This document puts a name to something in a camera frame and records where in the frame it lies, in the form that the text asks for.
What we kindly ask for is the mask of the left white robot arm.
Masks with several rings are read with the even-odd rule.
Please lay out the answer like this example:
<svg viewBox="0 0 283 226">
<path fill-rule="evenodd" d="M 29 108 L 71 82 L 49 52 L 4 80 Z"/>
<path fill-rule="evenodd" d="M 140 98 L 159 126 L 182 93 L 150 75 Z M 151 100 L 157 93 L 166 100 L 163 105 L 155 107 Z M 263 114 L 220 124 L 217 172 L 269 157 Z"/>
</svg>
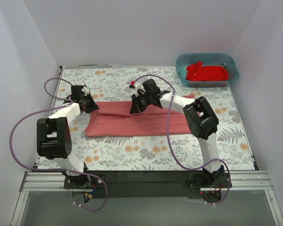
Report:
<svg viewBox="0 0 283 226">
<path fill-rule="evenodd" d="M 70 183 L 79 188 L 87 188 L 92 180 L 90 175 L 86 174 L 87 165 L 72 152 L 69 124 L 81 113 L 99 110 L 99 106 L 85 83 L 71 86 L 70 100 L 73 103 L 69 106 L 37 121 L 37 153 L 40 157 L 53 160 L 64 169 Z"/>
</svg>

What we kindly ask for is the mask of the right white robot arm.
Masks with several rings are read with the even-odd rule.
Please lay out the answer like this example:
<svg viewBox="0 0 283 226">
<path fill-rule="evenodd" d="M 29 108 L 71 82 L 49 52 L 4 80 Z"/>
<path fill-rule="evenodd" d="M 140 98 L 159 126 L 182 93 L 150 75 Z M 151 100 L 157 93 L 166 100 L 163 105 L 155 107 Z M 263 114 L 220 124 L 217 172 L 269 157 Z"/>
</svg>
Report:
<svg viewBox="0 0 283 226">
<path fill-rule="evenodd" d="M 219 120 L 205 97 L 189 99 L 178 96 L 175 91 L 161 91 L 153 79 L 139 84 L 132 81 L 129 85 L 135 91 L 131 96 L 132 107 L 130 114 L 141 113 L 150 105 L 180 113 L 185 117 L 189 131 L 194 135 L 200 145 L 203 164 L 196 167 L 202 169 L 204 182 L 209 187 L 221 184 L 225 173 L 224 166 L 219 159 L 216 144 L 216 132 Z"/>
</svg>

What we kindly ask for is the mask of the pink t shirt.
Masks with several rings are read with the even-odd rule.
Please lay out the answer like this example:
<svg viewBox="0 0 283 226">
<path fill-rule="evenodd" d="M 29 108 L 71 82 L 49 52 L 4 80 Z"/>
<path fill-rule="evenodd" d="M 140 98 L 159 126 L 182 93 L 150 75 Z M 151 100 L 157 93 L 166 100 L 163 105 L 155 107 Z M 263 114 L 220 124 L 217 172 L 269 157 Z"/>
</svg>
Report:
<svg viewBox="0 0 283 226">
<path fill-rule="evenodd" d="M 142 113 L 130 114 L 131 101 L 98 102 L 85 129 L 89 137 L 165 136 L 167 109 L 150 105 Z"/>
</svg>

